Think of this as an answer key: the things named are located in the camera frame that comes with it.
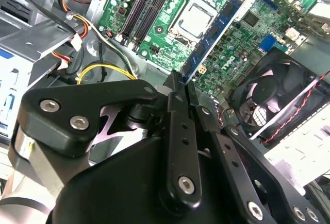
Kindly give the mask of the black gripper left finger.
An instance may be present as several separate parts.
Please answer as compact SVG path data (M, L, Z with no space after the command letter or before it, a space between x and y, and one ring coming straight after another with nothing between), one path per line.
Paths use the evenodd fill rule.
M164 83L168 93L144 80L35 89L24 94L19 129L36 147L59 159L85 159L95 144L141 128L146 137L135 143L161 144L163 159L159 191L164 201L197 206L202 199L195 123L190 108L198 99L192 83L172 72Z

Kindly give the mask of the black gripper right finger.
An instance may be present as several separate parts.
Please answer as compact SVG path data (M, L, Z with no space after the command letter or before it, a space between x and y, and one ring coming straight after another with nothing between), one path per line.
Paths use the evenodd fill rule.
M213 113L200 105L195 87L187 98L197 125L197 144L210 151L234 223L326 223L245 135L234 126L221 129Z

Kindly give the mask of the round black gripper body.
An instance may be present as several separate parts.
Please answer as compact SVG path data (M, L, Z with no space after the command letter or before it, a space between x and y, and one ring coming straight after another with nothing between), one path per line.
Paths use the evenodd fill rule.
M197 125L195 123L197 143ZM60 193L51 223L234 223L210 151L197 144L202 199L197 206L164 201L161 144L129 147L75 176Z

